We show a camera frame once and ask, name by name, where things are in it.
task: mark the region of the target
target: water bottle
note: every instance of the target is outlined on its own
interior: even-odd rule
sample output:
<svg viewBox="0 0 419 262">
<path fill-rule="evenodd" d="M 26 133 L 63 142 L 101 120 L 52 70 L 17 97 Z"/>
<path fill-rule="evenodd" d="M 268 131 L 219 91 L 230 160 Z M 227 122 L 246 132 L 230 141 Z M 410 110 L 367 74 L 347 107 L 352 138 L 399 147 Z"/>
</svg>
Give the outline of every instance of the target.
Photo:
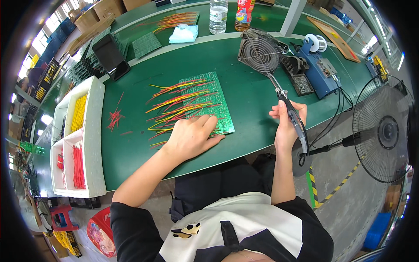
<svg viewBox="0 0 419 262">
<path fill-rule="evenodd" d="M 212 34 L 225 32 L 228 0 L 209 0 L 209 31 Z"/>
</svg>

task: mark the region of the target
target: bundle of red wires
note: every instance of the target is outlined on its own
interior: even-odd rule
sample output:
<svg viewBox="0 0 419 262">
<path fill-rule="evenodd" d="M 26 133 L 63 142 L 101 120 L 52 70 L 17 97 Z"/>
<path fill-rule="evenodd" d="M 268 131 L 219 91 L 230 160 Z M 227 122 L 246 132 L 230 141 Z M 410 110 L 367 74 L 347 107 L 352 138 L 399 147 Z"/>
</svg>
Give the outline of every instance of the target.
<svg viewBox="0 0 419 262">
<path fill-rule="evenodd" d="M 73 157 L 74 157 L 74 187 L 75 188 L 86 188 L 84 181 L 84 169 L 83 169 L 83 153 L 82 146 L 77 147 L 73 145 Z"/>
</svg>

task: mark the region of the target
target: red plastic stool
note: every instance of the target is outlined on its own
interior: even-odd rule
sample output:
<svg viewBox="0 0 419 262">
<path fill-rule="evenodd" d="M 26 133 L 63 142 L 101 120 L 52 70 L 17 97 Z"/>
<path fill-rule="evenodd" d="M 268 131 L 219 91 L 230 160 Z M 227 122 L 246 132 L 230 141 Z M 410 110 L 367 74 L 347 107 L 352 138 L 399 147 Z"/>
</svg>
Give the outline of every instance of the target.
<svg viewBox="0 0 419 262">
<path fill-rule="evenodd" d="M 111 229 L 111 207 L 99 211 L 89 220 L 87 236 L 102 254 L 107 257 L 116 256 Z"/>
<path fill-rule="evenodd" d="M 70 217 L 68 216 L 68 212 L 71 211 L 70 205 L 59 205 L 53 208 L 49 209 L 49 212 L 51 213 L 51 219 L 52 219 L 52 230 L 54 231 L 73 231 L 78 230 L 79 227 L 77 224 L 73 225 L 71 223 Z M 60 219 L 60 226 L 57 225 L 55 222 L 54 216 L 58 215 Z"/>
</svg>

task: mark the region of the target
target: green circuit board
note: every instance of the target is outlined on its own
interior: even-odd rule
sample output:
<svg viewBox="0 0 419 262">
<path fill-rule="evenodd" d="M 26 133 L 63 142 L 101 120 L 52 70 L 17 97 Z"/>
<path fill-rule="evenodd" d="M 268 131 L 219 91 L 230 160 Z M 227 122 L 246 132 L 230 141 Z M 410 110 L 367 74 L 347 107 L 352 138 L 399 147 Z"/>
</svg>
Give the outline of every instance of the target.
<svg viewBox="0 0 419 262">
<path fill-rule="evenodd" d="M 222 88 L 221 88 L 216 72 L 209 72 L 206 74 L 196 75 L 193 77 L 181 79 L 179 80 L 179 83 L 189 81 L 189 80 L 194 80 L 194 79 L 203 79 L 203 78 L 207 79 L 208 82 L 212 82 L 212 83 L 188 88 L 181 92 L 182 95 L 208 89 L 209 93 L 214 93 L 214 92 L 216 93 L 209 96 L 198 97 L 196 100 L 193 101 L 193 103 L 198 104 L 198 103 L 211 101 L 213 105 L 219 104 L 219 106 L 202 108 L 201 111 L 199 111 L 198 113 L 191 112 L 191 113 L 188 113 L 187 116 L 191 117 L 195 113 L 196 113 L 195 116 L 201 116 L 204 114 L 209 114 L 209 115 L 215 114 L 215 116 L 219 120 L 218 120 L 218 124 L 214 132 L 211 133 L 212 135 L 213 134 L 229 134 L 229 133 L 234 132 L 235 130 L 234 130 L 233 121 L 231 120 L 230 112 L 228 111 L 227 103 L 225 101 L 224 94 L 222 92 Z M 189 101 L 183 102 L 184 106 L 187 105 L 188 103 Z"/>
</svg>

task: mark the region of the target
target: right hand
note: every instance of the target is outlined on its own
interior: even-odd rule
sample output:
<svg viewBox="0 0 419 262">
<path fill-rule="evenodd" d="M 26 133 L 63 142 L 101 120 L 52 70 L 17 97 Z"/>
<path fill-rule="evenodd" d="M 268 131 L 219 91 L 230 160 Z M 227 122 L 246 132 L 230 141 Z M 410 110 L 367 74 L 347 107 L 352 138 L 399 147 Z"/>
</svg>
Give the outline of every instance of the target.
<svg viewBox="0 0 419 262">
<path fill-rule="evenodd" d="M 218 144 L 225 135 L 208 138 L 217 126 L 215 116 L 178 120 L 167 143 L 161 148 L 179 163 L 194 158 Z"/>
<path fill-rule="evenodd" d="M 307 118 L 307 105 L 298 104 L 291 101 L 292 106 L 298 111 L 301 121 L 305 125 Z M 272 111 L 269 112 L 272 118 L 279 119 L 279 126 L 275 135 L 275 148 L 278 155 L 282 152 L 291 152 L 292 146 L 295 140 L 298 138 L 297 132 L 288 117 L 288 110 L 285 102 L 282 100 L 278 101 L 277 106 L 272 107 Z"/>
</svg>

